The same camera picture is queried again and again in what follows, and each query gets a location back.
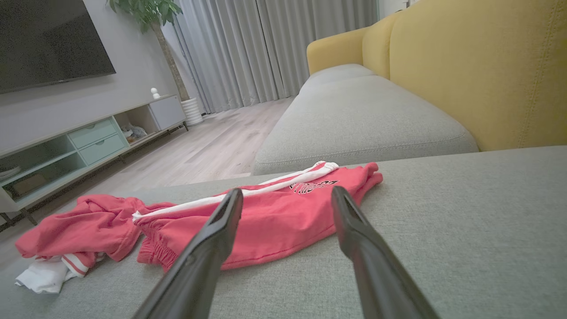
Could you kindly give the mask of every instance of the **yellow sofa backrest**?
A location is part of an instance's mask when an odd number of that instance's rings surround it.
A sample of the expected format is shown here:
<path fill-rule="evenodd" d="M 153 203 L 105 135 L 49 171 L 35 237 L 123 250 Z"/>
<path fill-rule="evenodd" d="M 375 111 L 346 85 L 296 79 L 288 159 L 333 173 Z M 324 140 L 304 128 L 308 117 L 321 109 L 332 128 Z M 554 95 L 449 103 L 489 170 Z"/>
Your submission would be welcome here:
<path fill-rule="evenodd" d="M 567 144 L 566 12 L 567 0 L 422 0 L 367 28 L 362 64 L 480 150 Z"/>

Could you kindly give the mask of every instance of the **television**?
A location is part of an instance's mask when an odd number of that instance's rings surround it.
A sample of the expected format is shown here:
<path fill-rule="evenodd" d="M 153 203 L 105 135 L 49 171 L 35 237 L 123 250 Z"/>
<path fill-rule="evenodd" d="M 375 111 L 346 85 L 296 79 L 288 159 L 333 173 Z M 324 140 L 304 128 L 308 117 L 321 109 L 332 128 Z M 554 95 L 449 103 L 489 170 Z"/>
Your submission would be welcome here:
<path fill-rule="evenodd" d="M 0 94 L 113 73 L 83 0 L 0 0 Z"/>

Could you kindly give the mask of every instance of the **curtain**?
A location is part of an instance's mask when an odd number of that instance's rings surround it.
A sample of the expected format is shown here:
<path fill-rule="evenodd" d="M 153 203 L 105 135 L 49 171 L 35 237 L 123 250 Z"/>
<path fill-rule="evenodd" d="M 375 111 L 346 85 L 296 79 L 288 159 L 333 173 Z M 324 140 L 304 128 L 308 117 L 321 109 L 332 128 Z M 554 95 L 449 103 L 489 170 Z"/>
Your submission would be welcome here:
<path fill-rule="evenodd" d="M 297 95 L 306 48 L 376 22 L 374 0 L 180 0 L 177 36 L 203 107 L 215 113 Z"/>

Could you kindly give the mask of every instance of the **tv stand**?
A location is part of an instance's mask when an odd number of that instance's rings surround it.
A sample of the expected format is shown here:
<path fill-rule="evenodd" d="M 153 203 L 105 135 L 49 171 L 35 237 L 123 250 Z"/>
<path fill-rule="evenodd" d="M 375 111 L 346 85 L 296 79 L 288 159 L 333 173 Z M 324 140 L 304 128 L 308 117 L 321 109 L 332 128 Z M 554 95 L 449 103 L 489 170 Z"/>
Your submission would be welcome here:
<path fill-rule="evenodd" d="M 19 172 L 0 179 L 0 216 L 6 220 L 0 231 L 23 217 L 36 225 L 27 207 L 105 163 L 123 161 L 125 153 L 185 125 L 184 120 L 177 95 L 167 95 L 1 153 L 0 166 L 17 166 Z M 147 135 L 128 141 L 121 130 L 128 124 Z"/>

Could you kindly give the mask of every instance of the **laminate flooring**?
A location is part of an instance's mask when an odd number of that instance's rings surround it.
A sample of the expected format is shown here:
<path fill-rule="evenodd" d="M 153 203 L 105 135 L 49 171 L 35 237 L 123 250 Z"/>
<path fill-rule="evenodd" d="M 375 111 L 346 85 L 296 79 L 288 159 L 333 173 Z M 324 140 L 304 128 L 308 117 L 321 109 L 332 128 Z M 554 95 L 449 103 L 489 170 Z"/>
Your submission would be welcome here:
<path fill-rule="evenodd" d="M 42 203 L 32 216 L 39 222 L 68 211 L 78 197 L 88 194 L 123 194 L 249 176 L 258 148 L 291 101 L 293 98 L 205 115 L 205 121 L 189 127 L 188 132 L 182 128 L 158 137 L 128 154 L 125 163 L 114 161 L 86 176 Z M 14 242 L 31 228 L 22 219 L 0 232 L 0 272 L 21 258 Z"/>

